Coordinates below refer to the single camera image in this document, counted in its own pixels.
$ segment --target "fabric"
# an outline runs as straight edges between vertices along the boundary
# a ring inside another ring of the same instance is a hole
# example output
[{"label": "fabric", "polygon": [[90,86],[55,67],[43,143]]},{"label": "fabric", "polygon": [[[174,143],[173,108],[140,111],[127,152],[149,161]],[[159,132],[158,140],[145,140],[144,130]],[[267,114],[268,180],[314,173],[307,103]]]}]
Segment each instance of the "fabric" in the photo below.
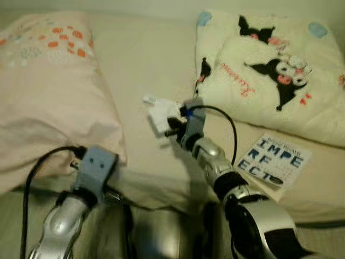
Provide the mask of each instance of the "fabric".
[{"label": "fabric", "polygon": [[[27,15],[1,31],[0,82],[0,193],[59,146],[101,145],[126,160],[85,14]],[[69,160],[54,156],[38,176],[68,173]]]},{"label": "fabric", "polygon": [[345,63],[325,25],[207,13],[196,46],[197,91],[206,104],[236,120],[345,147]]},{"label": "fabric", "polygon": [[[25,11],[0,15],[0,26]],[[128,161],[119,182],[112,187],[138,205],[155,209],[173,207],[198,213],[207,200],[217,197],[203,172],[174,138],[156,135],[148,119],[145,94],[183,102],[194,90],[195,25],[136,15],[91,13],[90,26],[100,68],[109,83],[126,137]],[[276,190],[254,178],[246,178],[277,197],[297,223],[345,218],[345,150],[235,121],[239,159],[264,133],[312,151],[313,155],[292,189]],[[207,113],[205,136],[224,148],[231,159],[233,135],[225,119]],[[75,176],[54,176],[36,182],[39,188],[68,189]]]}]

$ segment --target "blue dot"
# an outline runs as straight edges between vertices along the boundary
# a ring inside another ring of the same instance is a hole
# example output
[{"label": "blue dot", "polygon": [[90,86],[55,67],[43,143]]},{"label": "blue dot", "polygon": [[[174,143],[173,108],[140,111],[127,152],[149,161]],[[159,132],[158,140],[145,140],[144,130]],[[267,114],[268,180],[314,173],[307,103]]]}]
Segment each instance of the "blue dot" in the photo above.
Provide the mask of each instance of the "blue dot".
[{"label": "blue dot", "polygon": [[212,14],[210,12],[201,12],[197,24],[199,26],[205,26],[211,18]]},{"label": "blue dot", "polygon": [[316,22],[309,23],[309,31],[312,35],[318,38],[321,38],[328,33],[327,29],[322,24]]}]

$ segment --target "pillow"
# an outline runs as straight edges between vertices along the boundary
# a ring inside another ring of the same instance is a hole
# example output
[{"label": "pillow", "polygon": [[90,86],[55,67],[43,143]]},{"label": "pillow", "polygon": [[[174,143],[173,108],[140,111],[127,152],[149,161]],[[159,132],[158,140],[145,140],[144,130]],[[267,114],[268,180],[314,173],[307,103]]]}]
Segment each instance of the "pillow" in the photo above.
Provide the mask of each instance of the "pillow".
[{"label": "pillow", "polygon": [[345,147],[345,64],[327,26],[221,11],[201,17],[196,91],[206,104],[237,120]]},{"label": "pillow", "polygon": [[[28,15],[1,31],[0,82],[0,193],[56,147],[100,145],[126,161],[85,14]],[[67,154],[56,155],[38,176],[66,174],[68,164]]]}]

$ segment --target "beige sheet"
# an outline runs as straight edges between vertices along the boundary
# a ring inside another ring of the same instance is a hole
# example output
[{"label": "beige sheet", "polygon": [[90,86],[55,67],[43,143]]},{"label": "beige sheet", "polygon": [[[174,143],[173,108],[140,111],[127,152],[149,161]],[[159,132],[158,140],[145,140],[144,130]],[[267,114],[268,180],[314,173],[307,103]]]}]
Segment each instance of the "beige sheet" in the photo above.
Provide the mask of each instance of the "beige sheet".
[{"label": "beige sheet", "polygon": [[[18,12],[1,15],[0,24],[11,17],[18,17]],[[113,92],[126,138],[128,165],[122,168],[118,186],[142,206],[197,212],[197,202],[215,197],[190,155],[170,140],[157,138],[142,102],[146,93],[178,101],[191,96],[195,27],[127,15],[93,13],[90,19],[95,52]],[[236,125],[238,159],[266,132],[312,150],[313,156],[293,189],[282,193],[279,201],[296,222],[345,219],[343,149],[248,124]],[[225,120],[209,115],[205,133],[231,156],[233,139]],[[52,188],[62,187],[56,180],[46,181]]]}]

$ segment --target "cartoon character print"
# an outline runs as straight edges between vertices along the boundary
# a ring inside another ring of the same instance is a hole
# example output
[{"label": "cartoon character print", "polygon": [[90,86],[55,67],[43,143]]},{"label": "cartoon character print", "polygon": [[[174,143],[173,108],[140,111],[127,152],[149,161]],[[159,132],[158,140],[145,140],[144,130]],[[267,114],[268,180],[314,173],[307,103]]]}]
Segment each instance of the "cartoon character print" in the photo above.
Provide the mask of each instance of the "cartoon character print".
[{"label": "cartoon character print", "polygon": [[279,92],[279,105],[277,111],[281,111],[282,107],[291,101],[295,96],[295,91],[302,89],[308,84],[307,75],[312,69],[307,63],[299,57],[291,57],[288,55],[287,60],[284,56],[270,60],[267,64],[254,64],[250,66],[255,71],[269,77],[277,83]]},{"label": "cartoon character print", "polygon": [[201,62],[201,72],[200,72],[200,77],[199,79],[196,81],[195,84],[195,89],[194,92],[198,93],[198,89],[197,86],[199,83],[202,83],[206,77],[208,77],[211,74],[211,67],[210,65],[207,63],[206,58],[203,58],[203,61]]},{"label": "cartoon character print", "polygon": [[275,29],[275,27],[272,27],[272,28],[262,28],[258,30],[256,28],[249,27],[249,24],[246,18],[242,15],[239,16],[238,25],[240,27],[239,34],[241,36],[250,36],[266,44],[268,44],[268,40],[272,38],[272,32]]}]

